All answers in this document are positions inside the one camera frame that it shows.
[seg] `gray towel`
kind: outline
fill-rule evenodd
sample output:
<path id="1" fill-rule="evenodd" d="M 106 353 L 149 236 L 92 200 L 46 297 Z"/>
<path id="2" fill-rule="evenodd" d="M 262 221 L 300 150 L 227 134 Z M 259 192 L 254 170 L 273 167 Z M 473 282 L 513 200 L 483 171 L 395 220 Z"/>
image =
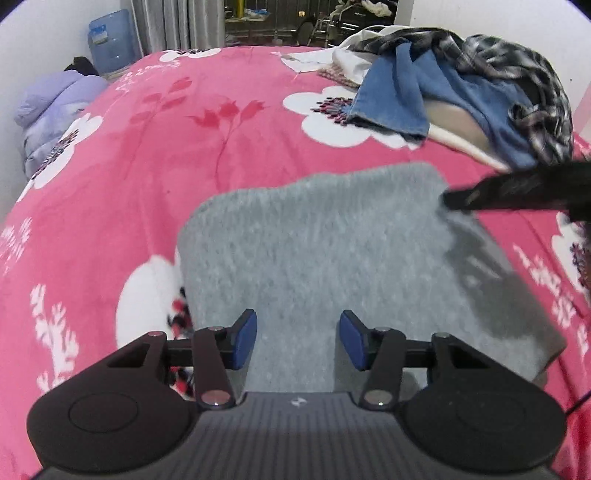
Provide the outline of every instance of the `gray towel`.
<path id="1" fill-rule="evenodd" d="M 504 253 L 473 217 L 445 211 L 432 166 L 316 175 L 210 199 L 178 250 L 196 328 L 255 309 L 247 391 L 358 392 L 337 341 L 344 309 L 407 338 L 450 332 L 528 380 L 565 347 Z M 403 381 L 410 396 L 424 372 Z"/>

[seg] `pink blanket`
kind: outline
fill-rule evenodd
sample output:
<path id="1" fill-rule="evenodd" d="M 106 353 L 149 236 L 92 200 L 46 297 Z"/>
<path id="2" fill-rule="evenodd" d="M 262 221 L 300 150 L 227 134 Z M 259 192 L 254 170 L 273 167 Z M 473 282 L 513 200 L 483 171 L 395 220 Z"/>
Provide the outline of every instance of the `pink blanket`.
<path id="1" fill-rule="evenodd" d="M 294 74 L 271 48 L 237 47 L 150 55 L 87 108 L 0 235 L 2 478 L 39 469 L 25 419 L 42 393 L 169 329 L 183 306 L 177 233 L 208 198 L 415 160 L 453 186 L 490 173 L 432 141 L 418 148 L 313 111 L 350 96 Z M 568 340 L 546 387 L 568 408 L 591 388 L 589 304 L 571 253 L 580 232 L 557 212 L 480 219 Z M 590 427 L 591 402 L 569 419 L 555 464 L 565 478 L 591 479 Z"/>

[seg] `blue water bottle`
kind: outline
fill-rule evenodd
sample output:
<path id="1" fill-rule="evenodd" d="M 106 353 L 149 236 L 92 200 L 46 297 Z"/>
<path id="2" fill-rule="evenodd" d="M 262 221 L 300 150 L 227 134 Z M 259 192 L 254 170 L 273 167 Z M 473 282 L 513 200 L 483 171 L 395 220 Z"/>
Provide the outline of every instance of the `blue water bottle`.
<path id="1" fill-rule="evenodd" d="M 97 18 L 89 24 L 88 45 L 98 72 L 108 74 L 139 60 L 139 45 L 127 9 Z"/>

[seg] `metal screw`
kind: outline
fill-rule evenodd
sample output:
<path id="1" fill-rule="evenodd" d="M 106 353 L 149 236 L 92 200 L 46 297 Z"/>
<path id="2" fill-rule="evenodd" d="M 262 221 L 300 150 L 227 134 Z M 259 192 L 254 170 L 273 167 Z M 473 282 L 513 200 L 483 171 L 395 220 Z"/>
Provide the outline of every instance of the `metal screw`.
<path id="1" fill-rule="evenodd" d="M 390 392 L 386 392 L 385 390 L 370 390 L 363 398 L 371 405 L 383 407 L 392 401 L 393 396 Z"/>
<path id="2" fill-rule="evenodd" d="M 201 395 L 201 400 L 207 405 L 225 405 L 230 401 L 230 394 L 223 390 L 209 390 Z"/>

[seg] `plaid shirt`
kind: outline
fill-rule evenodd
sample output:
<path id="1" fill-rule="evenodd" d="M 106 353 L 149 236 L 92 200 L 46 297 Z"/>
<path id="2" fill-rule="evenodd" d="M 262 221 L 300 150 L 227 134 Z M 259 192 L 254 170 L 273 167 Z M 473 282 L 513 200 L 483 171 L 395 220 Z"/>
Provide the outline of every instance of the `plaid shirt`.
<path id="1" fill-rule="evenodd" d="M 569 99 L 550 62 L 539 53 L 496 37 L 474 35 L 462 40 L 440 28 L 407 28 L 361 41 L 351 48 L 377 55 L 410 41 L 416 58 L 432 49 L 460 73 L 488 79 L 514 80 L 524 88 L 533 106 L 516 104 L 509 117 L 528 138 L 538 160 L 547 165 L 568 162 L 573 154 L 573 124 Z"/>

